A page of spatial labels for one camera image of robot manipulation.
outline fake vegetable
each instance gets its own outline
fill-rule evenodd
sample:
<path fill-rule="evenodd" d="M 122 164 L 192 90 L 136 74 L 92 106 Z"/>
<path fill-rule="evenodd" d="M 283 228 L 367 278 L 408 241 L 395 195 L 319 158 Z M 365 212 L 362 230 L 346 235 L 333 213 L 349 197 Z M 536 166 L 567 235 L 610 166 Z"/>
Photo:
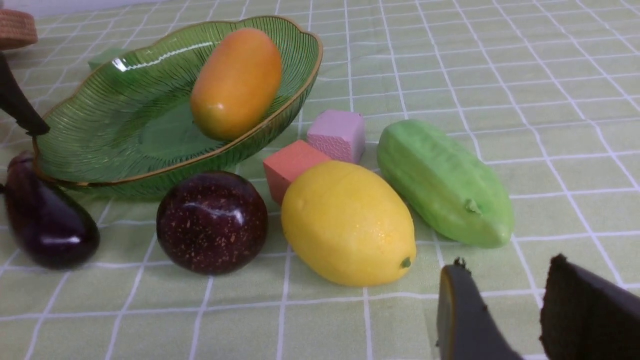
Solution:
<path fill-rule="evenodd" d="M 14 157 L 3 189 L 16 244 L 44 268 L 66 270 L 82 265 L 100 245 L 98 227 L 74 199 L 40 180 L 32 162 L 29 151 Z"/>
<path fill-rule="evenodd" d="M 192 176 L 175 185 L 157 210 L 158 244 L 176 265 L 203 275 L 235 272 L 266 241 L 268 213 L 245 178 L 226 171 Z"/>
<path fill-rule="evenodd" d="M 297 177 L 284 195 L 282 229 L 304 263 L 344 286 L 394 282 L 415 261 L 409 209 L 378 174 L 352 163 L 325 161 Z"/>
<path fill-rule="evenodd" d="M 269 35 L 255 28 L 228 34 L 200 69 L 190 98 L 193 120 L 209 138 L 232 141 L 269 110 L 282 78 L 282 59 Z"/>
<path fill-rule="evenodd" d="M 383 177 L 438 233 L 482 248 L 510 240 L 513 208 L 497 174 L 437 127 L 413 119 L 387 126 L 377 158 Z"/>

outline speckled fruit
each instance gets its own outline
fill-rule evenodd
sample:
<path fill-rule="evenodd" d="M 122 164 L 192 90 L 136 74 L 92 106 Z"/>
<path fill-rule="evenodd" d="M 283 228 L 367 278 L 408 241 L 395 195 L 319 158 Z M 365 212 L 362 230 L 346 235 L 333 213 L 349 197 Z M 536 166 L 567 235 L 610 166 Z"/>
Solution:
<path fill-rule="evenodd" d="M 158 243 L 176 265 L 203 275 L 239 270 L 264 246 L 268 213 L 260 193 L 230 172 L 175 185 L 158 207 Z"/>

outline orange mango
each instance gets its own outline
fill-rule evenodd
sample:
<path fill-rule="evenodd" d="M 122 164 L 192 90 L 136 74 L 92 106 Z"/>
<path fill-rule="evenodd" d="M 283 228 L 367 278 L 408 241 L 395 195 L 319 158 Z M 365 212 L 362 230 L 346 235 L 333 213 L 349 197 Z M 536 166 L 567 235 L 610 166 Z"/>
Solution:
<path fill-rule="evenodd" d="M 265 32 L 242 28 L 230 33 L 194 84 L 190 106 L 195 125 L 214 140 L 239 138 L 262 120 L 281 79 L 280 51 Z"/>

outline green block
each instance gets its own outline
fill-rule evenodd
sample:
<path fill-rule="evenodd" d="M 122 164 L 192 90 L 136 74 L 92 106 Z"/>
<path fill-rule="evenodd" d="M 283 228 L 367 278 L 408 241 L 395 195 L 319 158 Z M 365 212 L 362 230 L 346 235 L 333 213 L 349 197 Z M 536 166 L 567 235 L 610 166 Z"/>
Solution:
<path fill-rule="evenodd" d="M 106 49 L 105 51 L 91 58 L 91 60 L 89 60 L 89 68 L 91 68 L 91 70 L 93 71 L 97 69 L 100 65 L 117 58 L 118 56 L 126 53 L 127 51 L 129 50 L 110 47 L 109 49 Z"/>

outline green papaya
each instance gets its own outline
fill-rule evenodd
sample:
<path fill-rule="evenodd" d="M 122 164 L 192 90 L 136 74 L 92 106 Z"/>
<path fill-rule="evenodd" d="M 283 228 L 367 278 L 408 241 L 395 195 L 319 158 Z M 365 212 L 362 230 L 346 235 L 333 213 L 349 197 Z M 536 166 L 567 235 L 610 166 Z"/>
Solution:
<path fill-rule="evenodd" d="M 467 245 L 502 247 L 513 234 L 509 193 L 491 167 L 426 121 L 387 126 L 381 175 L 436 232 Z"/>

